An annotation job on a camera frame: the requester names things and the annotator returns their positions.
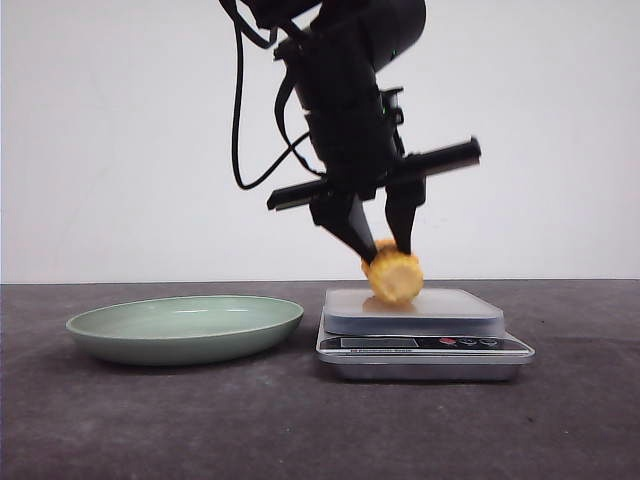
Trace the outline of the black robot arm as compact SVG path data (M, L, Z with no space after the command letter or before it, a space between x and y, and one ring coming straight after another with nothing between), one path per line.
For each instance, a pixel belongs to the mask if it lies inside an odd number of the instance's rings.
M426 176L476 164L476 139L407 155L397 131L404 120L396 90L383 91L376 74L413 45L426 23L422 1L321 1L309 27L293 18L312 1L250 1L259 27L287 32L274 52L287 67L275 114L284 123L290 93L306 112L309 136L324 176L272 192L270 209L308 205L316 225L365 262L377 255L362 204L386 190L386 218L398 249L411 251L416 209L426 199Z

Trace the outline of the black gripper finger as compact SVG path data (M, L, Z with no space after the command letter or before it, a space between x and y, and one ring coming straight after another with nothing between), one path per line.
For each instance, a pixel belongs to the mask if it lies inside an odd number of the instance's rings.
M314 223L353 249L367 264L377 247L367 222L362 201L353 193L332 193L314 198L310 205Z
M426 178L390 183L385 190L385 215L396 247L402 253L411 253L415 212L426 202Z

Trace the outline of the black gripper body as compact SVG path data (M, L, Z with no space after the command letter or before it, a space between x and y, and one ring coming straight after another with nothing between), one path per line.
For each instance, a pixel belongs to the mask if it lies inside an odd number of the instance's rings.
M379 91L353 108L307 113L309 138L325 172L316 181L273 191L270 210L355 195L363 201L386 190L387 210L408 211L426 201L426 178L479 162L476 138L427 153L406 154L397 126L404 120L397 89Z

